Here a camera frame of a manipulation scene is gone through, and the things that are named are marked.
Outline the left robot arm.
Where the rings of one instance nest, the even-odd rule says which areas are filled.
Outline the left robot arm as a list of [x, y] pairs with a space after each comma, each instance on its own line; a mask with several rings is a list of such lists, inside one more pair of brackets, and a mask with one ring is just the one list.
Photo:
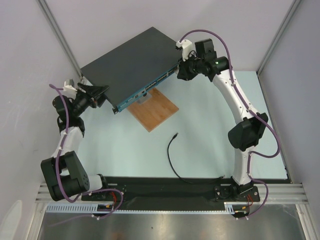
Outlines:
[[72, 80], [66, 81], [62, 88], [52, 84], [50, 87], [58, 93], [52, 105], [58, 114], [60, 140], [51, 157], [40, 164], [49, 194], [56, 202], [67, 200], [73, 203], [87, 192], [99, 200], [105, 200], [110, 195], [110, 187], [103, 183], [101, 174], [86, 173], [77, 152], [85, 136], [81, 115], [89, 107], [101, 107], [109, 87], [83, 83], [74, 85]]

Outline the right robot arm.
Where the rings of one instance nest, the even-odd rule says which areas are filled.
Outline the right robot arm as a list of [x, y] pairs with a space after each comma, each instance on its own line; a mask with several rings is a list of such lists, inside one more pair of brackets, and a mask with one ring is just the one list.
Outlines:
[[242, 201], [254, 187], [249, 177], [249, 157], [263, 136], [266, 128], [263, 121], [268, 121], [268, 116], [249, 106], [242, 88], [238, 86], [229, 58], [217, 56], [210, 38], [195, 43], [187, 39], [179, 40], [176, 49], [182, 51], [182, 58], [178, 61], [178, 79], [190, 81], [199, 74], [208, 77], [232, 112], [235, 126], [227, 136], [234, 148], [235, 160], [229, 196]]

